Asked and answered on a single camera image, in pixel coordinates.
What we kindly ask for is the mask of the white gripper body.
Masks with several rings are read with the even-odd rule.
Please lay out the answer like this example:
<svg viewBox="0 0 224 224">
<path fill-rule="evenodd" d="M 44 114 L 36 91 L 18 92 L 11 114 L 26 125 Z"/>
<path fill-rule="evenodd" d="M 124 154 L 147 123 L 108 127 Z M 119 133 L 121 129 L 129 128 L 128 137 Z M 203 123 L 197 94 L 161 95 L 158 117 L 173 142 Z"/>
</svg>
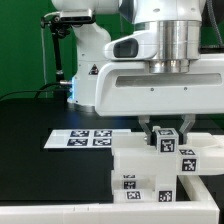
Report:
<svg viewBox="0 0 224 224">
<path fill-rule="evenodd" d="M 146 62 L 111 62 L 100 70 L 101 116 L 224 113 L 224 54 L 203 54 L 187 73 L 152 74 Z"/>
</svg>

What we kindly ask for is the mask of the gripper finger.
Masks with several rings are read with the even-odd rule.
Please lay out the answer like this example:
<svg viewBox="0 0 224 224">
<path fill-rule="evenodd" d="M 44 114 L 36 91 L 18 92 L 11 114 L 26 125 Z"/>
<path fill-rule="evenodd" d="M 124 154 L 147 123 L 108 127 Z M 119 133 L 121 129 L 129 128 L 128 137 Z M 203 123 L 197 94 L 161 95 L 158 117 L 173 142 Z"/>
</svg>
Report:
<svg viewBox="0 0 224 224">
<path fill-rule="evenodd" d="M 181 116 L 183 123 L 179 128 L 179 143 L 185 144 L 187 142 L 187 134 L 192 129 L 196 121 L 195 114 L 185 114 Z"/>
<path fill-rule="evenodd" d="M 141 115 L 138 117 L 139 125 L 145 133 L 145 141 L 148 145 L 151 144 L 152 141 L 152 131 L 149 127 L 150 117 L 148 115 Z"/>
</svg>

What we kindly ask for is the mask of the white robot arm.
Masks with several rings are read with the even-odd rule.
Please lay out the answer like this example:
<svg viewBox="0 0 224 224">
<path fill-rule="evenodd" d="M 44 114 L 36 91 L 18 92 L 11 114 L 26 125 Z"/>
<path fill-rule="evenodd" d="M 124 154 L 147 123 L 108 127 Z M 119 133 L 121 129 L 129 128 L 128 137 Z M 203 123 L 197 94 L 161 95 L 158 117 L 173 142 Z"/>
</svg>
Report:
<svg viewBox="0 0 224 224">
<path fill-rule="evenodd" d="M 68 103 L 101 116 L 224 113 L 224 49 L 200 51 L 212 0 L 52 0 L 76 34 L 78 71 Z"/>
</svg>

